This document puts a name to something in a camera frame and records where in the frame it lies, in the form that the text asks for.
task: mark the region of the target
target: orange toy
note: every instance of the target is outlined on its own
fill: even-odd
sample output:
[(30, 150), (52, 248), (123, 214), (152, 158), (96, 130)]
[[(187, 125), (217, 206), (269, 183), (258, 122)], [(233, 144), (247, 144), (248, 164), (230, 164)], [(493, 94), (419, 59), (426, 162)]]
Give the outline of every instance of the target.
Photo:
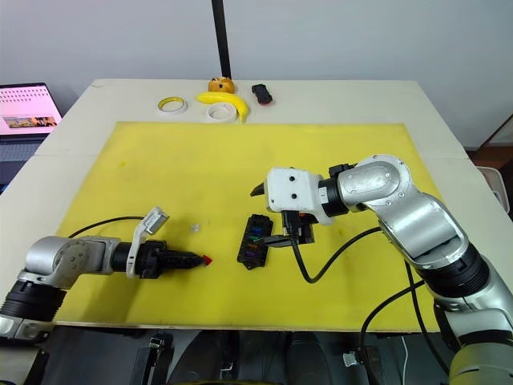
[(233, 84), (233, 81), (230, 78), (225, 78), (224, 76), (220, 78), (212, 78), (212, 80), (208, 82), (208, 90), (210, 92), (222, 91), (234, 94), (235, 84)]

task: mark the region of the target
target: white table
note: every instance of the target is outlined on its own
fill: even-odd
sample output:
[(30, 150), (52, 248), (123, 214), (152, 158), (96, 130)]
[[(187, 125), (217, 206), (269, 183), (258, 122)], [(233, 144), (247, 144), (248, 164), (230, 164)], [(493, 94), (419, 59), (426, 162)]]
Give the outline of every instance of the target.
[[(265, 83), (276, 103), (260, 107), (251, 86)], [(406, 81), (238, 81), (247, 123), (404, 123), (449, 210), (513, 290), (513, 223), (419, 85)], [(99, 79), (0, 196), (0, 298), (24, 266), (26, 251), (54, 234), (115, 122), (206, 121), (195, 101), (203, 80)], [(166, 96), (189, 103), (182, 115), (157, 108)], [(341, 142), (340, 156), (344, 161)]]

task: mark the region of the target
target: black pole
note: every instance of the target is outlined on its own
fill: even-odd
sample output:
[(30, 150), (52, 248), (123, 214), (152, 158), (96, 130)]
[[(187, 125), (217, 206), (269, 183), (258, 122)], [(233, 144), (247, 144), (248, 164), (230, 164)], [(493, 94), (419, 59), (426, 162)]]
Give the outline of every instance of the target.
[(224, 22), (223, 0), (212, 0), (212, 12), (214, 13), (214, 24), (216, 25), (217, 49), (219, 50), (221, 74), (227, 78), (232, 78), (230, 56), (228, 54), (228, 39), (226, 38), (226, 24)]

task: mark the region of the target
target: laptop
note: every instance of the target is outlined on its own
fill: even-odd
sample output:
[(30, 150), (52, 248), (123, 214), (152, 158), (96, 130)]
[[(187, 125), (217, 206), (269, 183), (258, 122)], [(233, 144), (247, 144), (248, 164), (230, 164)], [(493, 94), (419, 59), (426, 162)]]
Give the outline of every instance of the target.
[(0, 85), (0, 185), (12, 181), (61, 119), (45, 83)]

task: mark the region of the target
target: white wall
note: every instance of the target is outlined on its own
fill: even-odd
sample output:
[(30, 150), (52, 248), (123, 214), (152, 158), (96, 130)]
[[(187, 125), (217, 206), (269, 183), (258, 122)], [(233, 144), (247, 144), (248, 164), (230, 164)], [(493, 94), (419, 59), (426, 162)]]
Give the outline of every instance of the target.
[[(224, 0), (224, 8), (235, 80), (417, 80), (468, 147), (513, 112), (511, 0)], [(46, 81), (65, 110), (94, 78), (220, 72), (208, 0), (6, 0), (0, 11), (0, 82)]]
[(97, 78), (218, 73), (209, 0), (0, 1), (0, 83), (46, 82), (63, 111)]

